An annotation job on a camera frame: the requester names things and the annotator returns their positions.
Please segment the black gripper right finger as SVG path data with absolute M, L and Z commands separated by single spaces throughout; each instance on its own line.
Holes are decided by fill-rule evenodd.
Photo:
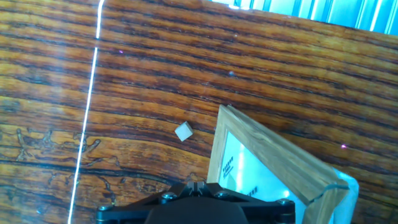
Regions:
M 221 209 L 231 212 L 237 206 L 242 210 L 249 223 L 295 223 L 295 202 L 287 198 L 265 202 L 254 197 L 222 188 L 218 183 L 199 182 L 198 196 L 226 202 Z

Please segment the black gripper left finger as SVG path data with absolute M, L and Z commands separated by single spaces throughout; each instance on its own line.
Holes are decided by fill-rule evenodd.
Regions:
M 101 205 L 96 211 L 97 224 L 124 223 L 146 220 L 152 209 L 159 205 L 174 202 L 179 199 L 193 196 L 197 189 L 196 182 L 177 183 L 169 189 L 155 193 L 129 205 Z

